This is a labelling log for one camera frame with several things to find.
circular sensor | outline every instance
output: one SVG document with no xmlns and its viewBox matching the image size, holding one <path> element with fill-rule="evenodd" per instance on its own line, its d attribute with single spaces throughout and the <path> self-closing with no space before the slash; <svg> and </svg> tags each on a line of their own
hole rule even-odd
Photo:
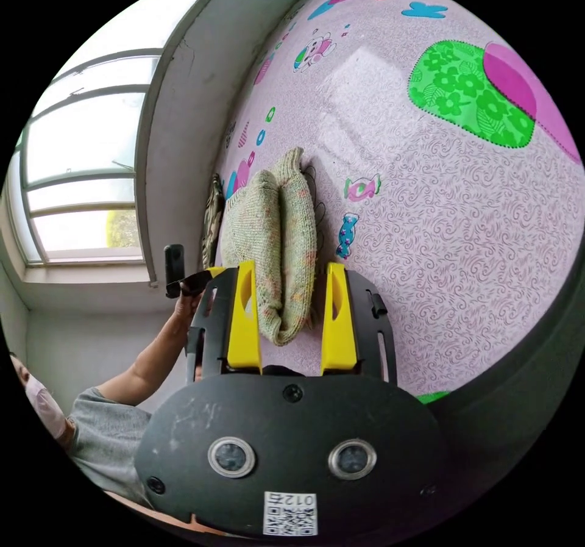
<svg viewBox="0 0 585 547">
<path fill-rule="evenodd" d="M 221 437 L 213 442 L 207 452 L 210 466 L 227 478 L 247 476 L 256 464 L 256 456 L 250 444 L 236 437 Z"/>
<path fill-rule="evenodd" d="M 376 452 L 368 442 L 349 439 L 329 454 L 329 469 L 340 480 L 358 480 L 374 469 L 376 459 Z"/>
</svg>

green foliage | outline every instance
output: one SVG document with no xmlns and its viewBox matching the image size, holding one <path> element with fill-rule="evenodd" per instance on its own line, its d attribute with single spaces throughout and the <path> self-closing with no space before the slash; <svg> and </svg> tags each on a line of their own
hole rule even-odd
<svg viewBox="0 0 585 547">
<path fill-rule="evenodd" d="M 108 248 L 140 247 L 134 210 L 108 212 L 105 231 Z"/>
</svg>

window pane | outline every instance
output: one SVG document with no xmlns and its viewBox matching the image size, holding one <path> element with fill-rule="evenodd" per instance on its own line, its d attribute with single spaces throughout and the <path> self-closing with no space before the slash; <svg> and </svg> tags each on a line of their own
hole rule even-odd
<svg viewBox="0 0 585 547">
<path fill-rule="evenodd" d="M 29 191 L 30 211 L 48 207 L 134 202 L 133 179 L 95 179 L 72 181 Z"/>
<path fill-rule="evenodd" d="M 134 210 L 59 213 L 32 222 L 49 259 L 54 251 L 140 248 Z"/>
<path fill-rule="evenodd" d="M 164 47 L 197 0 L 139 0 L 86 41 L 59 73 L 96 57 L 131 49 Z"/>
<path fill-rule="evenodd" d="M 27 262 L 41 262 L 35 243 L 30 235 L 29 227 L 24 214 L 23 196 L 20 190 L 20 153 L 17 152 L 11 159 L 8 168 L 7 181 L 10 189 L 10 211 L 12 223 L 15 227 L 16 239 L 20 243 Z"/>
<path fill-rule="evenodd" d="M 29 183 L 75 171 L 133 168 L 143 101 L 144 94 L 100 96 L 34 121 L 26 152 Z"/>
<path fill-rule="evenodd" d="M 132 57 L 89 67 L 50 85 L 32 115 L 36 116 L 74 93 L 85 93 L 114 85 L 149 84 L 157 63 L 158 57 Z"/>
</svg>

qr code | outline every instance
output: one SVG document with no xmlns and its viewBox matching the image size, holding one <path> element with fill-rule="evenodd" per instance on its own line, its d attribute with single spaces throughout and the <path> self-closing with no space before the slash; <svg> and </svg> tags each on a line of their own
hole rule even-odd
<svg viewBox="0 0 585 547">
<path fill-rule="evenodd" d="M 317 534 L 317 495 L 264 493 L 264 535 L 300 537 Z"/>
</svg>

face mask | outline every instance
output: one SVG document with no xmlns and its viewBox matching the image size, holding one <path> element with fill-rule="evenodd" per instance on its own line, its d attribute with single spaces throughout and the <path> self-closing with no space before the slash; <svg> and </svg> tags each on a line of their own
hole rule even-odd
<svg viewBox="0 0 585 547">
<path fill-rule="evenodd" d="M 63 411 L 49 391 L 33 376 L 29 376 L 24 391 L 39 419 L 54 439 L 63 435 L 67 425 Z"/>
</svg>

